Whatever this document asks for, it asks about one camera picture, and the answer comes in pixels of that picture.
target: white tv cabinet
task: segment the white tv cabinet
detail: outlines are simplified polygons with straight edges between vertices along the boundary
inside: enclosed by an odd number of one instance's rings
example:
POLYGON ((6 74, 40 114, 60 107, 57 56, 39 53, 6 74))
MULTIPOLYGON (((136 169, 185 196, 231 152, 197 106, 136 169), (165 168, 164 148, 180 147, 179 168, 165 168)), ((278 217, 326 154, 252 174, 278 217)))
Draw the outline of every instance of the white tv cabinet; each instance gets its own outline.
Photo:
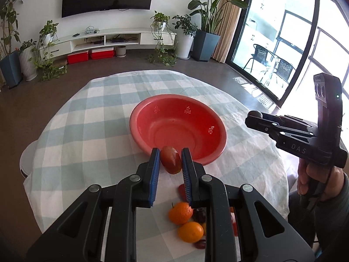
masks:
MULTIPOLYGON (((175 40, 175 33, 169 33, 164 30, 162 32, 162 38, 164 45, 173 45, 175 40)), ((86 51, 93 48, 112 47, 125 45, 126 48, 133 45, 132 49, 137 48, 137 45, 141 48, 143 45, 155 46, 158 40, 151 32, 151 28, 139 28, 139 29, 103 29, 97 33, 85 34, 80 33, 78 36, 66 36, 58 38, 54 41, 54 46, 48 49, 50 58, 55 58, 63 55, 68 55, 73 52, 86 51), (112 43, 111 39, 114 37, 124 37, 126 39, 132 39, 128 42, 112 43)))

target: cabinet drawer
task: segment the cabinet drawer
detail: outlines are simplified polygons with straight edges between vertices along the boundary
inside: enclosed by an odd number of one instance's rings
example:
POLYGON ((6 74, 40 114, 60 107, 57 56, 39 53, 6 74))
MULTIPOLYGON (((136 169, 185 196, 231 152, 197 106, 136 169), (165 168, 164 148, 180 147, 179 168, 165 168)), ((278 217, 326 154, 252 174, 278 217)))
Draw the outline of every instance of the cabinet drawer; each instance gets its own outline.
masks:
MULTIPOLYGON (((162 35, 164 45, 173 45, 173 42, 175 41, 175 36, 176 36, 175 34, 162 33, 161 35, 162 35)), ((157 38, 152 33, 141 34, 141 41, 140 41, 141 45, 156 45, 157 42, 158 42, 157 38)))
MULTIPOLYGON (((41 52, 41 56, 43 57, 43 49, 41 49, 40 52, 41 52)), ((70 46, 70 41, 66 41, 66 42, 55 44, 54 46, 50 47, 48 49, 47 57, 55 58, 57 56, 66 55, 71 52, 72 52, 72 48, 70 46)))

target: red storage box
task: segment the red storage box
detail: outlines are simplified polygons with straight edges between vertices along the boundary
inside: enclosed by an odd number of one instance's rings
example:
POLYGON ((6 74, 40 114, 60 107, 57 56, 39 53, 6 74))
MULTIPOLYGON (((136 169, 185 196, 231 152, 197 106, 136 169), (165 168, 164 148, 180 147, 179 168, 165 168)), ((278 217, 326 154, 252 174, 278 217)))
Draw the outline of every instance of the red storage box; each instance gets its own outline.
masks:
POLYGON ((91 58, 93 60, 111 57, 114 57, 114 47, 106 47, 91 50, 91 58))
POLYGON ((88 50, 68 55, 68 64, 88 61, 88 50))

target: red bowl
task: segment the red bowl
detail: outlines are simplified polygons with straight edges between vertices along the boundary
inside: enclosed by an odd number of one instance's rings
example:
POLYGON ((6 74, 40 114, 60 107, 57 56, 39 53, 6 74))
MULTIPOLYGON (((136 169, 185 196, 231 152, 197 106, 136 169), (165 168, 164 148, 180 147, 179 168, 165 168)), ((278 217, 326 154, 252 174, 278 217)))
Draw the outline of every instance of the red bowl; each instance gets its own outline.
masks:
POLYGON ((139 103, 130 117, 130 130, 148 155, 154 147, 189 148, 193 161, 213 162, 226 147, 226 129, 207 105, 181 95, 157 95, 139 103))

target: table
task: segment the table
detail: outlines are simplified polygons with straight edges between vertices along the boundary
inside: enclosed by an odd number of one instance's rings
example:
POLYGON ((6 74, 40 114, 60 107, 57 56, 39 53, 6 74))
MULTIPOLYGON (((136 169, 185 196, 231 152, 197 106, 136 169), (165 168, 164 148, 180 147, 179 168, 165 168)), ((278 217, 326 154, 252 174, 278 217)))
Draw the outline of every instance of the table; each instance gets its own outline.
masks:
MULTIPOLYGON (((33 171, 24 187, 44 232, 90 185, 117 184, 148 161, 130 134, 132 110, 142 100, 164 93, 186 95, 211 107, 222 119, 227 145, 205 166, 225 184, 252 184, 286 218, 287 177, 275 143, 245 126, 248 110, 236 99, 184 74, 168 70, 135 71, 90 81, 52 118, 42 132, 33 171)), ((177 237, 167 219, 179 202, 182 174, 162 168, 154 207, 137 209, 138 262, 203 261, 205 251, 177 237)))

